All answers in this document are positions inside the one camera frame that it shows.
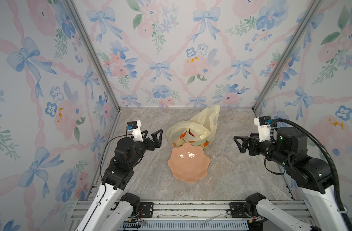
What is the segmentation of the corner aluminium post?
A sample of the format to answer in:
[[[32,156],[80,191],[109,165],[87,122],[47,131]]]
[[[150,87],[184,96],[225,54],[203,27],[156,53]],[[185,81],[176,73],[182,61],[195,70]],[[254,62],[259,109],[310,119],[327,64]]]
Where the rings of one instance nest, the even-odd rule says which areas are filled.
[[[260,110],[260,108],[263,106],[263,101],[265,97],[269,93],[271,87],[274,85],[276,79],[278,78],[279,74],[283,70],[284,66],[286,65],[287,61],[291,57],[292,53],[298,46],[299,41],[305,35],[306,30],[308,29],[308,27],[310,26],[310,23],[312,22],[317,12],[319,11],[319,8],[322,5],[322,3],[323,1],[321,0],[310,1],[310,4],[303,15],[301,22],[298,24],[298,26],[296,27],[292,35],[292,39],[286,45],[285,50],[283,51],[281,58],[278,61],[277,67],[274,68],[271,76],[268,78],[268,81],[264,85],[263,90],[259,94],[258,99],[256,100],[255,104],[252,107],[255,113],[257,113]]]
[[[110,82],[107,79],[106,75],[104,74],[104,70],[103,70],[101,64],[99,63],[99,58],[96,54],[96,51],[94,49],[94,46],[93,46],[91,40],[90,40],[89,34],[88,34],[87,30],[85,29],[85,26],[82,22],[82,19],[77,11],[77,8],[76,8],[74,1],[63,0],[62,2],[64,4],[64,6],[67,8],[68,14],[73,20],[74,26],[78,30],[78,34],[82,39],[83,45],[88,53],[89,59],[92,61],[92,64],[93,64],[95,70],[97,71],[100,80],[102,81],[102,83],[104,85],[104,89],[107,91],[107,94],[109,95],[109,99],[113,103],[115,111],[117,113],[119,113],[120,107],[119,107],[118,102],[115,98],[115,95],[114,95],[113,90],[111,88]]]

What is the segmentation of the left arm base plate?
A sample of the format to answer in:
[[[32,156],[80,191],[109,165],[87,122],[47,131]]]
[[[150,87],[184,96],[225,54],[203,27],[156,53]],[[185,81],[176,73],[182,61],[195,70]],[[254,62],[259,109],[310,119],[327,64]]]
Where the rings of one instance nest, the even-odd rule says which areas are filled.
[[[152,218],[154,203],[153,202],[140,202],[132,205],[131,218]]]

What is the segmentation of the pink scalloped plate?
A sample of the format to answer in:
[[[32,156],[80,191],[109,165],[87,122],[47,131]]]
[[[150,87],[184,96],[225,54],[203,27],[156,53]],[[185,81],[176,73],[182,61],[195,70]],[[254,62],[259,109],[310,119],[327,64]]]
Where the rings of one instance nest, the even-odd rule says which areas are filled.
[[[210,158],[202,147],[185,143],[172,150],[167,164],[176,179],[194,183],[207,176]]]

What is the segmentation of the aluminium front rail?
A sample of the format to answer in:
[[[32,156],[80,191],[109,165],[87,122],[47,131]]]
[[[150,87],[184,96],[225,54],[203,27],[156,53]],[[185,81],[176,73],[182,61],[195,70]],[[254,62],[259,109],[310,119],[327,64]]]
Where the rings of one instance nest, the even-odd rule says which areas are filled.
[[[118,231],[248,231],[254,221],[265,218],[232,218],[227,215],[229,203],[243,201],[151,201],[152,218],[129,218]],[[302,222],[315,226],[304,201],[271,201],[277,208]],[[78,202],[67,231],[75,231],[90,206]]]

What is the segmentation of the right corner aluminium post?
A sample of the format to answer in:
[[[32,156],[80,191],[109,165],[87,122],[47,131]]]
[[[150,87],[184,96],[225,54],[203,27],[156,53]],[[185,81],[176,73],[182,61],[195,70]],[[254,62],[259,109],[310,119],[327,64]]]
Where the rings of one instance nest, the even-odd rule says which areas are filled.
[[[274,85],[276,79],[278,78],[279,74],[283,70],[284,66],[286,65],[287,61],[291,57],[292,53],[298,46],[299,41],[305,35],[306,30],[308,29],[308,27],[310,26],[310,23],[312,22],[317,12],[319,11],[319,8],[322,5],[322,3],[323,1],[321,0],[310,1],[310,4],[303,15],[301,22],[298,24],[298,26],[296,27],[292,35],[292,39],[286,45],[285,50],[283,51],[281,58],[278,61],[277,67],[274,68],[271,76],[268,78],[268,81],[264,85],[263,90],[259,94],[258,99],[256,100],[255,104],[252,107],[255,113],[257,113],[260,110],[260,108],[263,106],[263,101],[265,97],[269,93],[271,87]]]

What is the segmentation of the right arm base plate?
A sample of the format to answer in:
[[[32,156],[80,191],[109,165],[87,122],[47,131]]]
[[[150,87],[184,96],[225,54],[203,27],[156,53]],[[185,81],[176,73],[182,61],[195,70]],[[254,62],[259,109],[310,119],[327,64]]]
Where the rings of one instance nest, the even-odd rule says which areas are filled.
[[[231,202],[229,203],[229,209],[227,210],[227,215],[232,218],[248,218],[247,214],[248,207],[245,202]]]

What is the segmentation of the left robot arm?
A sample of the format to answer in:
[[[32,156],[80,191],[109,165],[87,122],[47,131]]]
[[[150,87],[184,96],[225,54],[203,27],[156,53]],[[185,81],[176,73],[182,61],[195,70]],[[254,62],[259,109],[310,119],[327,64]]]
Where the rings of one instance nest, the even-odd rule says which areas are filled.
[[[131,130],[131,136],[122,136],[117,142],[115,156],[100,175],[101,185],[88,211],[77,226],[78,231],[117,231],[129,218],[138,218],[140,198],[124,190],[135,167],[147,151],[161,147],[163,130],[147,136],[148,132]]]

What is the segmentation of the yellow plastic bag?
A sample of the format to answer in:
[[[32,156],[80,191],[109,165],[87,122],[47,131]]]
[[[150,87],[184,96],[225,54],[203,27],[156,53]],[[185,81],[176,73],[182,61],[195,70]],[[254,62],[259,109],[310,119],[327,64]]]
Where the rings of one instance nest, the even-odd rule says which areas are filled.
[[[214,105],[202,110],[188,121],[181,121],[171,126],[166,133],[167,141],[173,147],[184,144],[209,148],[216,135],[220,106]]]

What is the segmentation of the left corner aluminium post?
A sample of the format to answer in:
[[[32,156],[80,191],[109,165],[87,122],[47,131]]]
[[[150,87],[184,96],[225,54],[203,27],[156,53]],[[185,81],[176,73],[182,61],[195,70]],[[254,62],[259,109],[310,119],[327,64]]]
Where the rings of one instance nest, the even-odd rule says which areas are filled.
[[[89,34],[88,34],[87,30],[85,29],[85,26],[82,22],[82,19],[77,11],[77,8],[76,8],[74,1],[63,0],[62,2],[64,4],[64,6],[67,8],[68,14],[73,20],[74,26],[78,30],[78,34],[82,39],[83,45],[88,53],[89,59],[92,61],[92,64],[93,64],[95,70],[97,71],[100,80],[102,81],[102,83],[104,85],[104,89],[107,91],[107,94],[109,95],[109,99],[113,103],[115,111],[117,113],[119,113],[120,107],[119,107],[118,102],[115,98],[115,95],[114,95],[113,90],[111,88],[110,82],[107,79],[106,75],[104,74],[104,70],[103,70],[101,64],[99,63],[99,58],[96,54],[96,51],[94,49],[94,46],[93,46],[91,40],[90,40]]]

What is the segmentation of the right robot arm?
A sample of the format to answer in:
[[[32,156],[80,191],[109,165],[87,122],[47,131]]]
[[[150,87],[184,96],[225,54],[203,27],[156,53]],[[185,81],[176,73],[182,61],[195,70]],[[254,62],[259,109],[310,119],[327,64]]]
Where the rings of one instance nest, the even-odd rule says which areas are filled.
[[[260,193],[246,198],[246,213],[261,216],[287,231],[352,231],[352,223],[339,196],[339,179],[330,161],[307,154],[306,131],[281,127],[275,141],[261,141],[258,134],[235,136],[239,151],[250,156],[262,155],[283,167],[302,190],[315,225],[305,224],[287,212],[278,209]]]

